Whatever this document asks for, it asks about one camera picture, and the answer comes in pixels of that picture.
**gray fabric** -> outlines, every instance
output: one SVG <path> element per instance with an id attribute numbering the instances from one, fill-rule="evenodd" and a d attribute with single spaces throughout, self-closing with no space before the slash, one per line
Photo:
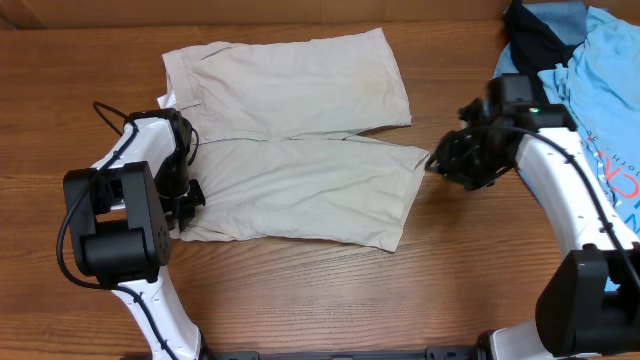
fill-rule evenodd
<path id="1" fill-rule="evenodd" d="M 547 24 L 566 45 L 577 45 L 586 39 L 587 9 L 582 2 L 526 4 L 525 7 Z M 500 54 L 493 77 L 504 73 L 518 73 L 511 60 L 510 43 Z"/>

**cable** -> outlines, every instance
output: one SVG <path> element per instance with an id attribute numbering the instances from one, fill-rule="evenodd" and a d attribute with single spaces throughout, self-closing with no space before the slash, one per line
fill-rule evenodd
<path id="1" fill-rule="evenodd" d="M 104 107 L 105 109 L 110 110 L 110 111 L 112 111 L 112 112 L 114 112 L 114 113 L 116 113 L 118 115 L 120 115 L 120 114 L 124 115 L 124 114 L 122 112 L 116 110 L 116 109 L 111 108 L 110 106 L 107 106 L 107 105 L 104 105 L 104 104 L 101 104 L 101 103 L 98 103 L 98 102 L 94 102 L 93 105 L 94 105 L 94 109 L 96 109 L 98 114 L 107 122 L 107 124 L 109 124 L 109 126 L 111 126 L 111 128 L 113 128 L 116 132 L 122 134 L 100 112 L 100 110 L 97 107 Z M 83 287 L 83 288 L 109 290 L 109 289 L 103 288 L 102 286 L 100 286 L 100 284 L 95 284 L 95 283 L 90 283 L 90 282 L 86 282 L 86 281 L 80 280 L 77 277 L 75 277 L 69 271 L 69 269 L 67 268 L 67 265 L 64 262 L 64 254 L 63 254 L 63 251 L 62 251 L 63 250 L 63 243 L 64 243 L 64 235 L 67 232 L 67 228 L 69 227 L 69 223 L 71 222 L 71 218 L 73 218 L 73 215 L 78 210 L 78 207 L 80 206 L 80 202 L 82 201 L 82 199 L 89 193 L 89 190 L 95 184 L 95 182 L 98 180 L 100 175 L 102 173 L 104 173 L 104 171 L 109 169 L 109 167 L 111 167 L 111 165 L 113 165 L 113 163 L 115 163 L 120 158 L 122 153 L 129 147 L 129 145 L 131 145 L 133 140 L 136 138 L 136 135 L 140 131 L 135 122 L 127 122 L 127 123 L 130 124 L 133 127 L 133 131 L 131 133 L 131 136 L 129 136 L 129 138 L 124 142 L 124 144 L 122 144 L 122 146 L 118 150 L 113 152 L 113 155 L 111 156 L 111 158 L 104 165 L 102 165 L 98 169 L 98 171 L 96 171 L 91 176 L 91 178 L 89 179 L 87 184 L 82 188 L 82 190 L 80 191 L 80 193 L 78 194 L 76 199 L 73 201 L 73 203 L 69 207 L 69 210 L 67 211 L 67 215 L 64 217 L 64 220 L 62 221 L 62 225 L 60 226 L 60 231 L 58 232 L 58 241 L 57 241 L 57 244 L 56 244 L 56 257 L 57 257 L 57 260 L 58 260 L 58 266 L 60 267 L 60 271 L 73 284 L 76 284 L 76 285 L 78 285 L 80 287 Z M 149 326 L 151 327 L 151 330 L 153 331 L 153 334 L 156 336 L 156 340 L 160 344 L 160 348 L 167 352 L 167 354 L 169 355 L 171 360 L 179 360 L 176 357 L 176 355 L 173 353 L 171 348 L 169 348 L 169 346 L 167 345 L 167 342 L 162 338 L 162 335 L 160 334 L 160 331 L 158 331 L 158 327 L 157 327 L 155 321 L 153 320 L 153 316 L 151 315 L 151 312 L 147 308 L 147 305 L 144 303 L 144 300 L 142 300 L 142 297 L 139 294 L 137 294 L 135 291 L 133 291 L 133 290 L 131 290 L 129 288 L 120 286 L 120 285 L 116 285 L 113 288 L 113 290 L 118 290 L 118 291 L 125 292 L 125 293 L 129 294 L 133 298 L 133 302 L 137 303 L 138 306 L 140 306 L 140 309 L 142 309 L 142 312 L 144 313 L 145 317 L 147 318 L 147 321 L 149 322 Z"/>
<path id="2" fill-rule="evenodd" d="M 605 215 L 604 209 L 602 209 L 602 204 L 600 204 L 600 201 L 598 200 L 596 192 L 593 189 L 593 187 L 591 186 L 591 182 L 589 181 L 589 178 L 584 173 L 584 171 L 582 170 L 580 165 L 578 165 L 578 163 L 576 162 L 575 156 L 569 154 L 562 146 L 560 146 L 557 143 L 553 142 L 549 138 L 547 138 L 545 136 L 542 136 L 542 135 L 540 135 L 540 134 L 538 134 L 538 133 L 536 133 L 534 131 L 528 130 L 528 129 L 524 129 L 524 128 L 520 128 L 520 127 L 500 128 L 500 127 L 483 126 L 483 127 L 476 127 L 476 128 L 466 128 L 466 129 L 463 129 L 461 131 L 465 131 L 465 132 L 469 131 L 469 132 L 471 132 L 473 130 L 484 130 L 484 131 L 487 131 L 487 130 L 488 131 L 501 130 L 501 131 L 518 132 L 518 133 L 521 133 L 521 134 L 529 135 L 529 136 L 531 136 L 533 138 L 536 138 L 536 139 L 544 142 L 545 144 L 551 146 L 553 149 L 555 149 L 557 152 L 559 152 L 562 156 L 564 156 L 566 158 L 567 162 L 569 164 L 571 164 L 573 166 L 573 168 L 576 170 L 576 172 L 580 176 L 580 179 L 584 183 L 584 186 L 587 188 L 587 192 L 589 193 L 589 197 L 591 198 L 591 202 L 593 202 L 593 206 L 595 207 L 596 212 L 598 213 L 600 222 L 602 222 L 603 230 L 604 230 L 604 232 L 607 233 L 607 235 L 609 236 L 609 239 L 611 240 L 611 242 L 615 246 L 616 250 L 618 251 L 618 253 L 619 253 L 619 255 L 620 255 L 621 259 L 622 259 L 622 263 L 624 265 L 624 268 L 625 268 L 625 270 L 627 272 L 627 275 L 631 279 L 631 282 L 633 283 L 633 285 L 635 286 L 636 290 L 638 291 L 638 294 L 640 295 L 640 277 L 638 277 L 638 273 L 633 268 L 633 264 L 631 263 L 631 260 L 629 260 L 629 257 L 627 256 L 627 253 L 625 252 L 624 247 L 622 246 L 622 244 L 620 243 L 620 240 L 618 239 L 618 237 L 616 236 L 615 232 L 613 231 L 613 224 L 611 224 L 607 220 L 607 217 Z"/>
<path id="3" fill-rule="evenodd" d="M 193 163 L 193 160 L 196 159 L 196 154 L 198 153 L 198 146 L 200 145 L 200 136 L 198 135 L 198 131 L 196 131 L 195 128 L 191 128 L 191 131 L 196 134 L 196 147 L 193 149 L 193 153 L 191 154 L 191 158 L 189 159 L 189 162 L 187 162 L 188 166 L 191 166 L 191 164 Z"/>
<path id="4" fill-rule="evenodd" d="M 115 126 L 115 125 L 114 125 L 114 124 L 113 124 L 113 123 L 112 123 L 112 122 L 111 122 L 111 121 L 110 121 L 110 120 L 109 120 L 109 119 L 104 115 L 104 113 L 102 113 L 102 111 L 100 110 L 100 108 L 103 108 L 103 109 L 105 109 L 105 110 L 109 110 L 109 111 L 111 111 L 112 113 L 114 113 L 114 114 L 116 114 L 116 115 L 120 116 L 121 118 L 123 118 L 123 119 L 125 120 L 125 122 L 126 122 L 126 120 L 127 120 L 127 115 L 126 115 L 125 113 L 123 113 L 122 111 L 118 110 L 118 109 L 112 108 L 112 107 L 111 107 L 111 106 L 109 106 L 109 105 L 106 105 L 106 104 L 103 104 L 103 103 L 101 103 L 101 102 L 97 102 L 97 101 L 94 101 L 94 102 L 93 102 L 93 109 L 98 113 L 98 115 L 100 115 L 100 117 L 102 118 L 102 120 L 104 120 L 104 122 L 106 122 L 106 123 L 107 123 L 107 125 L 109 125 L 109 126 L 113 129 L 113 131 L 115 131 L 118 135 L 122 136 L 122 131 L 120 131 L 120 129 L 118 129 L 118 127 L 117 127 L 117 126 Z"/>

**blue cloth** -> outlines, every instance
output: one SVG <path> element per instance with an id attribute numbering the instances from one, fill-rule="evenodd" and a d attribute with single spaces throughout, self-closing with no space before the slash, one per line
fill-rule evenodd
<path id="1" fill-rule="evenodd" d="M 547 24 L 565 45 L 577 45 L 587 37 L 587 10 L 582 2 L 525 4 L 540 21 Z M 503 73 L 518 73 L 511 60 L 511 43 L 502 50 L 493 77 Z"/>
<path id="2" fill-rule="evenodd" d="M 640 233 L 640 27 L 589 8 L 568 66 L 538 73 L 578 124 L 589 166 L 618 215 Z"/>

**pile of cloth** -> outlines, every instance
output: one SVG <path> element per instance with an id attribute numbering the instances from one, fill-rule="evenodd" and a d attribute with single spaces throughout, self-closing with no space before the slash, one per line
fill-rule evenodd
<path id="1" fill-rule="evenodd" d="M 182 240 L 328 239 L 395 251 L 429 153 L 357 134 L 410 126 L 381 29 L 308 42 L 214 42 L 163 55 L 167 95 L 199 132 L 206 206 Z"/>
<path id="2" fill-rule="evenodd" d="M 604 193 L 640 233 L 640 28 L 581 2 L 513 1 L 504 23 L 494 76 L 525 74 L 536 101 L 567 107 Z"/>

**black fabric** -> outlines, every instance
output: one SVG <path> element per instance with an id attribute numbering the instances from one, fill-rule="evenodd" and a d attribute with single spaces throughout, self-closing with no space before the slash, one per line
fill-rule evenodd
<path id="1" fill-rule="evenodd" d="M 558 63 L 567 66 L 578 45 L 565 45 L 547 24 L 522 5 L 522 0 L 511 2 L 504 15 L 504 24 L 511 40 L 513 64 L 521 74 L 529 77 L 534 99 L 548 104 L 538 72 L 554 69 Z"/>

